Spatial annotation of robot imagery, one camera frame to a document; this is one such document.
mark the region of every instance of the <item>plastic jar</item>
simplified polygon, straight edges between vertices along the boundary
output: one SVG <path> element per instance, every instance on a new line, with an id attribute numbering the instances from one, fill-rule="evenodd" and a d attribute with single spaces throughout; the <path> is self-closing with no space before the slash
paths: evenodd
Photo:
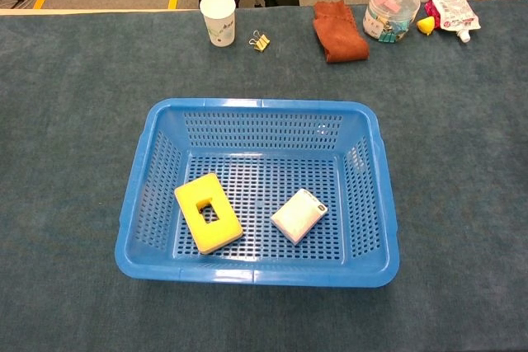
<path id="1" fill-rule="evenodd" d="M 405 36 L 419 8 L 420 0 L 370 0 L 363 29 L 378 41 L 394 43 Z"/>

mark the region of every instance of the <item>yellow sponge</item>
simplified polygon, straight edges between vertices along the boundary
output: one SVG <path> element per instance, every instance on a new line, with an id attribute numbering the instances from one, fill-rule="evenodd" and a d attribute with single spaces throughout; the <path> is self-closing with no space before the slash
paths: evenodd
<path id="1" fill-rule="evenodd" d="M 237 215 L 214 173 L 177 187 L 174 195 L 200 253 L 207 255 L 243 235 Z M 207 205 L 213 207 L 218 220 L 205 221 L 200 211 Z"/>

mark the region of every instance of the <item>gray tablecloth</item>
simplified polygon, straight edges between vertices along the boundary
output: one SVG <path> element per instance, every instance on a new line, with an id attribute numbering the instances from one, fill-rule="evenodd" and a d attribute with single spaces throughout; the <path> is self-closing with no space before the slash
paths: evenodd
<path id="1" fill-rule="evenodd" d="M 309 7 L 0 18 L 3 350 L 528 349 L 526 0 L 482 29 L 369 39 L 328 65 Z M 365 7 L 354 7 L 361 25 Z M 271 44 L 259 54 L 253 30 Z M 149 108 L 166 97 L 359 101 L 379 117 L 401 265 L 382 289 L 139 281 L 118 218 Z"/>

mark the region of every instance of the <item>red object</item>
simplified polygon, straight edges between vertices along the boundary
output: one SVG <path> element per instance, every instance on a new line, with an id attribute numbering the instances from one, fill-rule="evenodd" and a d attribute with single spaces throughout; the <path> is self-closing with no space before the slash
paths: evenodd
<path id="1" fill-rule="evenodd" d="M 383 3 L 383 5 L 385 7 L 387 7 L 391 12 L 393 12 L 394 14 L 396 14 L 397 12 L 399 12 L 401 10 L 401 6 L 399 4 L 397 4 L 394 0 L 385 0 L 385 2 Z"/>
<path id="2" fill-rule="evenodd" d="M 317 2 L 313 11 L 313 28 L 328 63 L 369 58 L 369 45 L 357 31 L 352 11 L 345 2 Z"/>
<path id="3" fill-rule="evenodd" d="M 440 13 L 436 10 L 435 3 L 429 0 L 424 6 L 428 16 L 435 17 L 435 29 L 440 28 Z"/>

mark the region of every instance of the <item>small white box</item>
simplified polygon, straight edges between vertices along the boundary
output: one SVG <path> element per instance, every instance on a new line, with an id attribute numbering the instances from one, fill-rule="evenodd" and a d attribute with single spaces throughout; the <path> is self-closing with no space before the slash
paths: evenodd
<path id="1" fill-rule="evenodd" d="M 297 245 L 327 211 L 309 191 L 300 189 L 271 216 L 271 222 Z"/>

